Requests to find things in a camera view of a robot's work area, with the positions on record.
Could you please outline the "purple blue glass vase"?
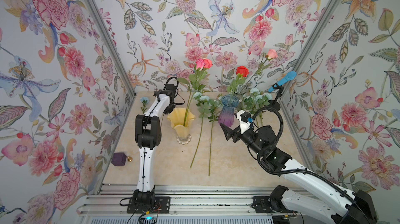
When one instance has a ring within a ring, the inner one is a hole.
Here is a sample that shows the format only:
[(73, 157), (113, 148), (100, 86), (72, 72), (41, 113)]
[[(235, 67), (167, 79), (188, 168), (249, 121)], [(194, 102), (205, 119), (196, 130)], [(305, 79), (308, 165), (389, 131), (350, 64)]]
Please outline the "purple blue glass vase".
[(234, 95), (225, 95), (221, 98), (222, 110), (219, 114), (218, 123), (227, 127), (231, 127), (235, 120), (236, 107), (239, 100)]

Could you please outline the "magenta pink rose stem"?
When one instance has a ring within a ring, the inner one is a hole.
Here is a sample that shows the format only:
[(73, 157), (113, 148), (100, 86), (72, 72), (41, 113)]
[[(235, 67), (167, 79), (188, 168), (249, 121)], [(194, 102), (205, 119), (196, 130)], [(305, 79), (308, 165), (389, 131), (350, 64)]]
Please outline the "magenta pink rose stem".
[(193, 73), (188, 76), (188, 78), (178, 78), (178, 82), (185, 84), (187, 86), (187, 91), (189, 92), (189, 98), (187, 100), (186, 112), (190, 110), (190, 105), (192, 102), (192, 96), (196, 92), (202, 92), (205, 85), (202, 84), (202, 80), (207, 76), (207, 69), (203, 68), (203, 59), (198, 59), (195, 63)]

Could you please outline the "yellow fluted glass vase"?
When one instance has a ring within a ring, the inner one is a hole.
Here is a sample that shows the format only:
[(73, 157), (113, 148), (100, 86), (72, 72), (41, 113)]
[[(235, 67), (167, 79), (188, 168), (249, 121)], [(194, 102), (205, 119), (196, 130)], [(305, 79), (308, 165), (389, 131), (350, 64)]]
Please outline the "yellow fluted glass vase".
[(177, 134), (177, 142), (185, 145), (191, 141), (190, 127), (196, 116), (185, 108), (175, 108), (167, 119)]

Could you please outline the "clear glass vase with twine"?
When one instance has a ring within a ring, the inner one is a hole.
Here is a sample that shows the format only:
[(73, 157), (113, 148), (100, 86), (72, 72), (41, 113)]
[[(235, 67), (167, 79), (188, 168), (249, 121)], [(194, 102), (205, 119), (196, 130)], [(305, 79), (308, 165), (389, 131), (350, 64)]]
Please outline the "clear glass vase with twine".
[(248, 87), (244, 84), (239, 84), (234, 90), (234, 96), (238, 99), (239, 105), (242, 104), (245, 94), (248, 92)]

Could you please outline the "coral red rose stem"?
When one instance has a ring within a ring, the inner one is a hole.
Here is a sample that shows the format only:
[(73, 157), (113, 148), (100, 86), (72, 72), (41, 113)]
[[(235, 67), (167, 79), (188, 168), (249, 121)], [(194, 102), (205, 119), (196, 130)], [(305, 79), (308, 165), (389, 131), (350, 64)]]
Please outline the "coral red rose stem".
[(203, 68), (210, 69), (213, 66), (213, 62), (210, 59), (203, 59)]

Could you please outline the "small red rose stem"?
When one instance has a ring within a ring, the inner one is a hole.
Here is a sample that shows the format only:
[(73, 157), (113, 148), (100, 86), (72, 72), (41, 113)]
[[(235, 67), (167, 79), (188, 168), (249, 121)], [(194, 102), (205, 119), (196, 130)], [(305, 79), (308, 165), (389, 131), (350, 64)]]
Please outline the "small red rose stem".
[(247, 76), (249, 75), (249, 70), (245, 66), (237, 67), (236, 77), (232, 80), (230, 85), (227, 87), (227, 92), (234, 93), (239, 85), (243, 85)]

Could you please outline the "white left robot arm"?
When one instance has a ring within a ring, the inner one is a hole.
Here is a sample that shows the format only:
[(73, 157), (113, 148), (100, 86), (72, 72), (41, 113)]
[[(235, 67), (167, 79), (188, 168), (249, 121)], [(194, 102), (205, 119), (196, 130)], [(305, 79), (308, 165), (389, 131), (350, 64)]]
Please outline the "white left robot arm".
[(155, 205), (153, 176), (154, 154), (161, 143), (161, 118), (173, 112), (178, 86), (166, 83), (154, 92), (155, 101), (145, 113), (135, 119), (135, 142), (139, 148), (139, 179), (133, 194), (133, 203), (152, 209)]

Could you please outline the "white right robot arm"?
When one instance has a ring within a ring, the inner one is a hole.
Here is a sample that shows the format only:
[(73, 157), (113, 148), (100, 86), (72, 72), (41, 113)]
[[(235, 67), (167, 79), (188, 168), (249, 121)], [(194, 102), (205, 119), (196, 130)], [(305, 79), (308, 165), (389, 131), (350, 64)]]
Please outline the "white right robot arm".
[(242, 123), (235, 129), (220, 125), (227, 140), (242, 141), (257, 155), (260, 167), (268, 174), (283, 177), (311, 193), (313, 198), (300, 198), (278, 186), (273, 191), (277, 204), (287, 210), (305, 213), (327, 224), (376, 224), (377, 213), (371, 196), (363, 190), (353, 192), (309, 170), (289, 154), (277, 148), (283, 126), (275, 133), (271, 126), (253, 129)]

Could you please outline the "blue microphone on black stand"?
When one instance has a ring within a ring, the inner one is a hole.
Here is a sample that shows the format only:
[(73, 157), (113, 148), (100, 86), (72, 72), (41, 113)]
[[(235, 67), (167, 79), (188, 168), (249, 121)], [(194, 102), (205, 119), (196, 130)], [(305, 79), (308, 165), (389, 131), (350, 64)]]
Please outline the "blue microphone on black stand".
[(295, 71), (290, 71), (287, 73), (281, 80), (273, 84), (269, 89), (268, 93), (272, 93), (274, 91), (277, 91), (277, 94), (274, 99), (270, 99), (270, 107), (274, 108), (275, 110), (279, 111), (281, 109), (281, 105), (278, 103), (278, 99), (281, 98), (283, 90), (284, 90), (284, 84), (287, 82), (290, 82), (294, 80), (297, 76), (297, 73)]

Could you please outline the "small purple box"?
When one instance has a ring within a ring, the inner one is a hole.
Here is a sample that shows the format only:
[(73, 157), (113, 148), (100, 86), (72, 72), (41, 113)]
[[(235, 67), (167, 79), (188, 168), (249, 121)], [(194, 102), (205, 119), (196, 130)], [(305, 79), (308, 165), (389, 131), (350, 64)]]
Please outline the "small purple box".
[(111, 159), (111, 164), (115, 167), (122, 167), (125, 166), (127, 162), (131, 162), (132, 157), (126, 155), (124, 152), (116, 152), (113, 154)]

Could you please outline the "light pink rose stem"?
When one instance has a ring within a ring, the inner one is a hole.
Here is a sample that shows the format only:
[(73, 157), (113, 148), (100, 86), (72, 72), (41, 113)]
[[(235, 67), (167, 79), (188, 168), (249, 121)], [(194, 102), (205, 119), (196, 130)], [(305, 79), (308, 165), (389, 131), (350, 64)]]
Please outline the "light pink rose stem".
[(269, 51), (267, 53), (261, 53), (260, 55), (261, 55), (261, 62), (259, 63), (258, 68), (255, 71), (255, 73), (253, 73), (252, 76), (246, 80), (246, 83), (244, 84), (245, 87), (248, 87), (250, 85), (253, 77), (260, 76), (262, 74), (263, 70), (266, 69), (267, 67), (269, 67), (269, 65), (266, 65), (267, 62), (269, 62), (272, 59), (277, 58), (277, 56), (278, 56), (277, 51), (274, 49), (269, 49)]

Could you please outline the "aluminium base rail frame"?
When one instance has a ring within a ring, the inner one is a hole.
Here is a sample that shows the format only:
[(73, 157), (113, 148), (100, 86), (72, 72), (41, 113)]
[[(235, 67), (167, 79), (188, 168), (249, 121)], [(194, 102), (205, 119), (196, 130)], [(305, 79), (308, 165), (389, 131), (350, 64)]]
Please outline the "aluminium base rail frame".
[(154, 207), (133, 206), (133, 185), (104, 184), (77, 212), (83, 224), (316, 223), (308, 210), (273, 207), (273, 188), (157, 185)]

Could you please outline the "aluminium corner frame post left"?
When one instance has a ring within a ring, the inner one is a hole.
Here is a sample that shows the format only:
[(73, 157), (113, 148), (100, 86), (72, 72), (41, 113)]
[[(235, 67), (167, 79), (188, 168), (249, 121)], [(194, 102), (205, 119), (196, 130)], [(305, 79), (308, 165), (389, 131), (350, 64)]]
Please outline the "aluminium corner frame post left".
[(115, 44), (114, 44), (111, 36), (108, 33), (107, 26), (103, 20), (103, 17), (99, 11), (99, 8), (98, 8), (95, 0), (83, 0), (83, 1), (86, 2), (87, 6), (89, 7), (89, 12), (99, 29), (99, 34), (100, 34), (105, 46), (109, 50), (111, 58), (115, 62), (115, 65), (117, 67), (118, 72), (120, 73), (120, 77), (125, 85), (127, 92), (129, 93), (129, 95), (132, 98), (135, 98), (136, 93), (134, 91), (134, 88), (131, 85), (131, 82), (128, 78), (127, 72), (124, 68), (123, 62), (121, 61), (121, 58), (117, 52), (117, 48), (115, 47)]

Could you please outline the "aluminium corner frame post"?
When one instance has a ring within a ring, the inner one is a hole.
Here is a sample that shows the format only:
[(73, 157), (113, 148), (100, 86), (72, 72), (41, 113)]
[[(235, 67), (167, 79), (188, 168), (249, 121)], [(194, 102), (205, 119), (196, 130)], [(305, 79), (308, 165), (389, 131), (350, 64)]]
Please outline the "aluminium corner frame post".
[(297, 73), (297, 76), (284, 90), (283, 99), (287, 102), (299, 102), (308, 97), (320, 95), (321, 84), (332, 84), (329, 77), (334, 75), (334, 70), (340, 58), (338, 55), (333, 54), (334, 59), (327, 63), (330, 55), (325, 54), (324, 51), (326, 46), (330, 46), (343, 38), (350, 24), (345, 23), (344, 26), (340, 26), (340, 30), (333, 34), (333, 39), (328, 40), (330, 33), (328, 33), (327, 29), (340, 0), (320, 1), (323, 1), (324, 4), (318, 10), (319, 15), (315, 16), (315, 27), (309, 34), (309, 38), (292, 69)]
[(115, 47), (115, 44), (114, 44), (111, 36), (108, 33), (107, 26), (103, 20), (103, 17), (99, 11), (99, 8), (98, 8), (95, 0), (83, 0), (83, 1), (86, 2), (87, 6), (89, 7), (89, 12), (99, 29), (99, 34), (100, 34), (105, 46), (109, 50), (111, 58), (115, 62), (115, 65), (117, 67), (118, 72), (120, 73), (120, 77), (125, 85), (127, 92), (129, 93), (129, 95), (132, 98), (135, 98), (136, 93), (134, 91), (134, 88), (131, 85), (131, 82), (128, 78), (127, 72), (124, 68), (123, 62), (121, 61), (121, 58), (117, 52), (117, 48)]

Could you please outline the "aluminium corner frame post right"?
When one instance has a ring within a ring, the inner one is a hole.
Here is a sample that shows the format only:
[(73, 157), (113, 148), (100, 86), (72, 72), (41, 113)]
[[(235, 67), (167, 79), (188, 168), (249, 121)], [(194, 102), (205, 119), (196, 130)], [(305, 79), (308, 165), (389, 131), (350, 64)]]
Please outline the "aluminium corner frame post right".
[(334, 75), (334, 70), (340, 58), (338, 55), (333, 54), (334, 59), (327, 63), (330, 55), (325, 54), (324, 51), (326, 46), (330, 46), (343, 38), (350, 24), (345, 23), (344, 26), (340, 26), (340, 30), (333, 34), (333, 39), (328, 40), (330, 33), (328, 33), (327, 29), (340, 0), (320, 1), (323, 1), (324, 4), (318, 10), (319, 15), (315, 16), (315, 27), (309, 34), (309, 38), (292, 69), (297, 73), (297, 76), (284, 90), (283, 99), (287, 102), (299, 102), (308, 97), (320, 95), (321, 84), (332, 84), (329, 77)]

